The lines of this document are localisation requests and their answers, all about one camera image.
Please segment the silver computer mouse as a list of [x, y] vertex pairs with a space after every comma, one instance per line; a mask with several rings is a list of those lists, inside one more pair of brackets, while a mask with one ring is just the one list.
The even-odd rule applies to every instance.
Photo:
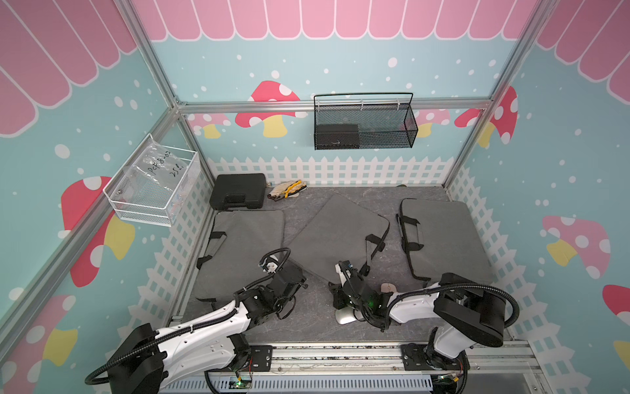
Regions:
[[355, 315], [355, 310], [352, 308], [344, 308], [341, 310], [337, 310], [335, 313], [336, 322], [345, 325], [349, 323], [354, 323], [359, 319]]

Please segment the grey laptop bag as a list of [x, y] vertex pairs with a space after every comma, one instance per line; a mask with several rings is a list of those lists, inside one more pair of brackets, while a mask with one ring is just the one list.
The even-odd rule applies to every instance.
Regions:
[[218, 213], [197, 261], [193, 297], [225, 305], [236, 291], [265, 276], [259, 261], [282, 246], [284, 227], [280, 210]]
[[290, 261], [324, 282], [339, 284], [339, 262], [348, 261], [367, 274], [385, 248], [387, 218], [341, 195], [333, 195], [288, 245]]
[[453, 273], [492, 283], [492, 268], [466, 204], [408, 198], [401, 201], [396, 218], [414, 278], [433, 283]]

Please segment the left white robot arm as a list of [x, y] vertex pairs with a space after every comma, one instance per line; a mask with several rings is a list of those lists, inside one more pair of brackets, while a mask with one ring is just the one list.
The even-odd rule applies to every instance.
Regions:
[[251, 357], [245, 332], [280, 317], [298, 290], [303, 270], [289, 261], [290, 249], [265, 254], [266, 276], [237, 290], [230, 303], [176, 326], [135, 328], [107, 363], [89, 373], [88, 386], [108, 385], [113, 393], [157, 393], [169, 384], [208, 370], [238, 371]]

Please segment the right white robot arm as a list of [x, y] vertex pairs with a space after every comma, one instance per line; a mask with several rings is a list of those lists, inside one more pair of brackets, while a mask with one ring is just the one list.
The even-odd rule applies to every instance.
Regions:
[[401, 355], [408, 371], [469, 369], [466, 351], [482, 345], [499, 348], [504, 331], [520, 316], [518, 302], [508, 292], [446, 273], [429, 287], [411, 292], [374, 290], [350, 262], [336, 266], [338, 284], [329, 283], [340, 324], [364, 322], [385, 332], [396, 324], [439, 319], [428, 342], [403, 344]]

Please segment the pink computer mouse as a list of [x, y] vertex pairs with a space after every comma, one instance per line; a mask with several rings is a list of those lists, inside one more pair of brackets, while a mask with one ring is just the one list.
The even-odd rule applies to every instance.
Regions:
[[397, 292], [397, 288], [392, 283], [383, 283], [381, 285], [381, 292]]

